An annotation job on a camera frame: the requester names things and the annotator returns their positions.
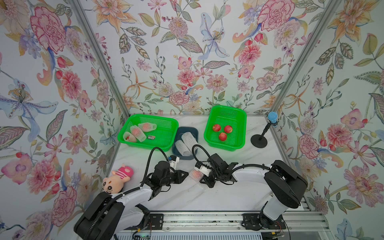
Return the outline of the blue microphone on black stand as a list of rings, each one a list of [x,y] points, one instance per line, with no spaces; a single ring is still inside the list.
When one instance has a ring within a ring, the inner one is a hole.
[[[267,125],[263,129],[261,135],[256,134],[251,137],[251,143],[254,147],[262,149],[268,145],[268,140],[265,137],[265,134],[268,132],[270,127],[276,127],[278,125],[278,113],[270,112],[267,116]]]

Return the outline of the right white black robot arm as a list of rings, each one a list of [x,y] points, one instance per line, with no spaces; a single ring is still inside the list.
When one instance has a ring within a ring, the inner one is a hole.
[[[283,230],[282,214],[287,209],[297,209],[306,192],[308,182],[281,160],[271,166],[260,164],[227,164],[218,154],[210,155],[201,145],[193,145],[195,170],[202,173],[200,183],[213,188],[217,182],[230,186],[237,182],[268,185],[273,194],[258,214],[244,214],[242,226],[247,230]]]

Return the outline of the pink plush toy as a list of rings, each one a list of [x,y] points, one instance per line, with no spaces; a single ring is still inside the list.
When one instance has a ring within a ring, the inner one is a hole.
[[[124,184],[131,180],[134,175],[134,170],[131,167],[122,165],[117,171],[112,171],[110,177],[104,178],[102,189],[108,194],[119,193]]]

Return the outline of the green plastic basket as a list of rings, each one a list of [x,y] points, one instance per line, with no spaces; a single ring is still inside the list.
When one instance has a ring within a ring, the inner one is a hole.
[[[221,126],[220,132],[213,131],[213,125]],[[233,132],[227,134],[228,138],[222,142],[219,140],[219,134],[225,132],[225,126],[233,127]],[[247,114],[241,109],[226,106],[214,106],[211,109],[205,132],[204,139],[209,146],[227,151],[236,151],[241,149],[246,142]]]
[[[144,142],[130,143],[124,141],[123,134],[124,132],[131,132],[130,127],[133,125],[138,126],[141,123],[153,123],[157,125],[157,129],[144,133],[146,135],[146,140]],[[152,149],[153,147],[159,147],[163,151],[168,151],[175,140],[177,130],[179,128],[179,122],[172,118],[159,117],[153,115],[132,115],[128,118],[123,128],[118,134],[118,141],[122,144],[126,144],[130,147],[142,148],[142,149]],[[154,140],[149,140],[148,136],[155,136]]]

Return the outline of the right green plastic basket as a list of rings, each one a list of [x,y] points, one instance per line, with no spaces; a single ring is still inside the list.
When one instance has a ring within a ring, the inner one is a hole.
[[[213,131],[213,125],[221,126],[220,132]],[[222,142],[219,140],[219,134],[225,132],[225,126],[233,127],[233,132],[227,134],[228,138]],[[246,142],[247,114],[241,109],[226,106],[214,106],[211,109],[205,132],[204,139],[209,146],[227,151],[236,151],[241,149]]]

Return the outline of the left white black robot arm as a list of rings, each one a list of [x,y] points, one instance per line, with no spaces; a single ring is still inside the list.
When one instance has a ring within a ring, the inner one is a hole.
[[[118,232],[136,228],[142,230],[150,222],[150,210],[143,204],[155,198],[163,187],[181,184],[188,172],[177,170],[179,157],[171,155],[145,172],[138,187],[109,194],[99,193],[74,225],[74,232],[83,240],[111,240]]]

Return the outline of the left green plastic basket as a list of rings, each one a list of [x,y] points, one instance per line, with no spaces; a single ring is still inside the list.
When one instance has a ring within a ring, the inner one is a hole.
[[[157,125],[157,129],[144,133],[146,135],[146,140],[144,142],[130,143],[124,141],[123,134],[124,132],[131,132],[130,127],[133,125],[138,126],[141,123],[153,123]],[[123,128],[118,134],[118,141],[122,144],[126,144],[130,147],[142,148],[142,149],[152,149],[153,147],[159,147],[163,151],[168,151],[175,140],[177,130],[179,128],[179,122],[172,118],[159,117],[153,115],[132,115],[128,118]],[[149,140],[148,136],[155,136],[154,140]]]

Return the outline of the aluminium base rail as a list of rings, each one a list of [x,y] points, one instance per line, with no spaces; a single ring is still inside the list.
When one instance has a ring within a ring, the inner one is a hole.
[[[259,220],[259,212],[159,212],[150,213],[149,230],[157,232],[328,232],[319,212],[288,211],[276,221]]]

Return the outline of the red apple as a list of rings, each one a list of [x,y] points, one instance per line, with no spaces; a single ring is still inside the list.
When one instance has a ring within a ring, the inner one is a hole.
[[[228,138],[227,134],[225,132],[219,134],[219,140],[224,142]]]
[[[219,124],[214,124],[213,125],[213,131],[214,132],[220,132],[221,131],[221,126]]]

